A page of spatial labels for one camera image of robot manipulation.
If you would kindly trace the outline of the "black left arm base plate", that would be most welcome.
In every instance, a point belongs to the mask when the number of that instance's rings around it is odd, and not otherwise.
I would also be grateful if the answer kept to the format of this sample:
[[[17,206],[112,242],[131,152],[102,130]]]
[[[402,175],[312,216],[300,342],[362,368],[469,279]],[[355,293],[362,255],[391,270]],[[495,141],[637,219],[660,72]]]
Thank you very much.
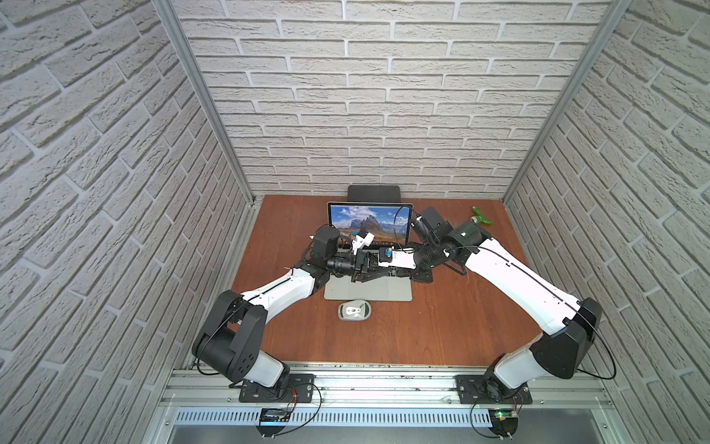
[[[314,374],[289,374],[285,381],[268,388],[244,380],[240,389],[241,403],[310,403],[314,395]]]

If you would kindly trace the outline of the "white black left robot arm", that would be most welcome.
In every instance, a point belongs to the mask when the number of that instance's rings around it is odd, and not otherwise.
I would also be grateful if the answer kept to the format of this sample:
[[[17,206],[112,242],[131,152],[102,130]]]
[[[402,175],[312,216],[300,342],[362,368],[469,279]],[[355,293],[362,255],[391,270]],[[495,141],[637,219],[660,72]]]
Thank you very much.
[[[221,293],[192,345],[197,364],[210,366],[212,375],[233,383],[247,381],[276,390],[286,387],[288,365],[261,350],[266,324],[319,292],[333,276],[367,281],[389,275],[395,266],[413,264],[410,254],[401,249],[369,251],[373,233],[364,229],[349,240],[349,251],[338,249],[344,239],[337,228],[323,226],[284,276],[243,294]]]

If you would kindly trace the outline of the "grey wireless mouse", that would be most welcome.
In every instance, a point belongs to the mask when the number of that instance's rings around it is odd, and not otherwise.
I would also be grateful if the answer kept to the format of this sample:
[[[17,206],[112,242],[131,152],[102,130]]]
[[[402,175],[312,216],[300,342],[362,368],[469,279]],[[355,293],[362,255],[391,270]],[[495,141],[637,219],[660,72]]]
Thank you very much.
[[[368,301],[354,300],[338,307],[338,318],[346,322],[360,322],[370,318],[373,309]]]

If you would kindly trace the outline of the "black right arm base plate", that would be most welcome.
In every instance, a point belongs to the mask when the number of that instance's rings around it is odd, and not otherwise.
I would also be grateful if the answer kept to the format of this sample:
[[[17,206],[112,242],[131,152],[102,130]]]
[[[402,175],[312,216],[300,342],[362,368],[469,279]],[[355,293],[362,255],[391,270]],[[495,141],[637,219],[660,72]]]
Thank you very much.
[[[517,406],[533,403],[529,387],[509,389],[494,377],[483,375],[458,375],[455,377],[460,403],[464,405]]]

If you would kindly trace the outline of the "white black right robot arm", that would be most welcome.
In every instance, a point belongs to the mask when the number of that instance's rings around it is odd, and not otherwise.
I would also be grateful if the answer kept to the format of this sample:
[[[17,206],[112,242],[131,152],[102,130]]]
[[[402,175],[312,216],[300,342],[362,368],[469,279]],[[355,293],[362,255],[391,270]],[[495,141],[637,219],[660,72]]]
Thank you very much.
[[[595,343],[610,350],[600,331],[604,310],[593,298],[579,299],[523,264],[488,231],[473,221],[452,227],[436,209],[412,216],[410,227],[421,240],[412,253],[415,270],[457,264],[495,286],[526,312],[540,332],[517,350],[490,364],[482,385],[495,401],[509,398],[538,377],[571,379]]]

